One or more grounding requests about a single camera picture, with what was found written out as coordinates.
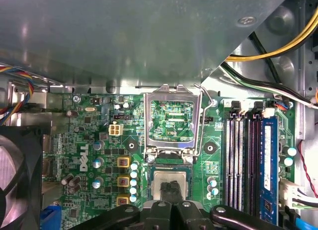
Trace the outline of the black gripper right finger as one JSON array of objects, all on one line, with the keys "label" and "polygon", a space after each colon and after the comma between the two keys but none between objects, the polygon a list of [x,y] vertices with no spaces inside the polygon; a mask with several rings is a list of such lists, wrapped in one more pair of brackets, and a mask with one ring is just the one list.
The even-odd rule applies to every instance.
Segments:
[{"label": "black gripper right finger", "polygon": [[171,204],[180,230],[279,230],[280,227],[232,207],[216,205],[208,212],[197,202],[184,200],[177,181],[171,183]]}]

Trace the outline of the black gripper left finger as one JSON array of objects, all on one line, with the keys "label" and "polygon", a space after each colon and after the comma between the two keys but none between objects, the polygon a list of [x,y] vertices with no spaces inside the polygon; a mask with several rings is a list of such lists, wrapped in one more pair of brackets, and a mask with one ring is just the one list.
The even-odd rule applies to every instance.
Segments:
[{"label": "black gripper left finger", "polygon": [[172,182],[160,185],[160,199],[143,209],[124,204],[92,218],[93,230],[168,230],[171,227]]}]

